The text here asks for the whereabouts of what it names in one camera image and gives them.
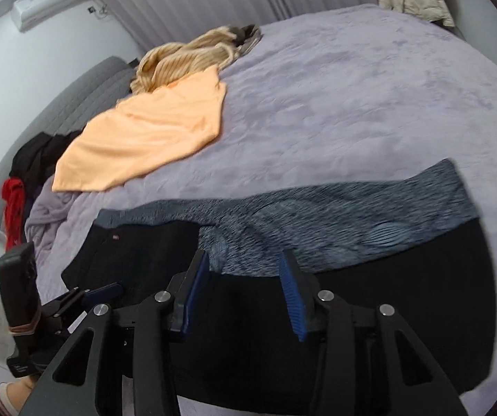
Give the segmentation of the black pants with patterned lining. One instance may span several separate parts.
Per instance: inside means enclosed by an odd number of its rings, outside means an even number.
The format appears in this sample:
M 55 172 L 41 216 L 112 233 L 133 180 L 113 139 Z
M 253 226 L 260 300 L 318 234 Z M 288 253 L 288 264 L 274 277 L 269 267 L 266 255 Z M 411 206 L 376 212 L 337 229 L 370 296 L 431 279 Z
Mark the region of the black pants with patterned lining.
M 457 392 L 489 376 L 494 267 L 478 210 L 449 160 L 402 181 L 103 210 L 61 278 L 69 288 L 118 285 L 115 304 L 128 306 L 162 290 L 205 250 L 210 273 L 193 331 L 171 350 L 178 394 L 305 414 L 320 341 L 300 342 L 292 330 L 278 278 L 288 249 L 346 302 L 397 309 Z

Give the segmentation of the red garment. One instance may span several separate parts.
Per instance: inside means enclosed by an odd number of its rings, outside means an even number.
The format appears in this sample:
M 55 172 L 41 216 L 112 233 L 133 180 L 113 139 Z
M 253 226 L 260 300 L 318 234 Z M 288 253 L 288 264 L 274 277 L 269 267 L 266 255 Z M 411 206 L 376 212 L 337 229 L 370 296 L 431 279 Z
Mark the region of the red garment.
M 5 202 L 3 221 L 6 233 L 5 250 L 22 243 L 22 222 L 26 203 L 24 184 L 20 179 L 9 177 L 3 182 L 1 197 Z

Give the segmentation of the black clothes pile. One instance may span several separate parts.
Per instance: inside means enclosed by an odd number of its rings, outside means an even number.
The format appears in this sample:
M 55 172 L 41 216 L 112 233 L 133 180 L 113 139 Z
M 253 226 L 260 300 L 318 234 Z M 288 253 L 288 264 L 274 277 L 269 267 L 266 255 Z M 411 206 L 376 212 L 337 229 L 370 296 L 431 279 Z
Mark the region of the black clothes pile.
M 35 135 L 15 153 L 9 176 L 22 181 L 26 194 L 34 194 L 54 175 L 57 161 L 81 133 Z

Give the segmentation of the peach orange cloth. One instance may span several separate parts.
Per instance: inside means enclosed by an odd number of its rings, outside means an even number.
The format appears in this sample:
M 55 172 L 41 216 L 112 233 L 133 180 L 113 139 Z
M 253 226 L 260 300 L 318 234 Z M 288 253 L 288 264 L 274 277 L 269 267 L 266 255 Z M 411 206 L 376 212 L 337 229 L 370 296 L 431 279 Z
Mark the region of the peach orange cloth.
M 102 192 L 218 138 L 227 85 L 211 66 L 95 116 L 57 161 L 54 192 Z

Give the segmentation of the grey padded headboard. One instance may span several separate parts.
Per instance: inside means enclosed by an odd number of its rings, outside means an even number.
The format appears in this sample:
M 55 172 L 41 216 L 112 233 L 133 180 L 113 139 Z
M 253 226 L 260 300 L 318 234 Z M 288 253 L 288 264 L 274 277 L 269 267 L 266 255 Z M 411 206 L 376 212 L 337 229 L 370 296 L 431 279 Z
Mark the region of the grey padded headboard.
M 0 160 L 0 192 L 9 176 L 12 158 L 40 132 L 50 135 L 77 131 L 95 115 L 106 111 L 130 90 L 134 68 L 119 57 L 109 57 L 79 76 L 33 118 Z M 0 194 L 0 239 L 5 238 L 4 201 Z

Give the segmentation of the tan striped garment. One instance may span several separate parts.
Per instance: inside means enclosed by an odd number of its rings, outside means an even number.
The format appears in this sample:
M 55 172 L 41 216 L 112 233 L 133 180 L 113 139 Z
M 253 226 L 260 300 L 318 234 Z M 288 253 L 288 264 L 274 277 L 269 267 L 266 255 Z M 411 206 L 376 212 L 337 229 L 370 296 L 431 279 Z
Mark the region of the tan striped garment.
M 130 89 L 152 92 L 210 67 L 224 70 L 248 54 L 261 40 L 257 25 L 219 26 L 189 42 L 169 42 L 149 50 L 136 66 Z

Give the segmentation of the lavender plush bed cover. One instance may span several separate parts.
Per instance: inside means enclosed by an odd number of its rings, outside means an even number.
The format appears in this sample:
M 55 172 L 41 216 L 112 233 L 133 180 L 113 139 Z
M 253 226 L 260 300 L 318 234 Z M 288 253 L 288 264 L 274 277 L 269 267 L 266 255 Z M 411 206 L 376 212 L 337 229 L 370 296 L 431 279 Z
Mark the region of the lavender plush bed cover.
M 267 25 L 224 71 L 218 140 L 106 192 L 76 194 L 38 242 L 43 301 L 103 208 L 172 198 L 242 197 L 337 181 L 403 179 L 454 160 L 477 203 L 497 287 L 497 66 L 445 30 L 373 5 Z M 472 415 L 497 400 L 488 375 L 462 397 Z

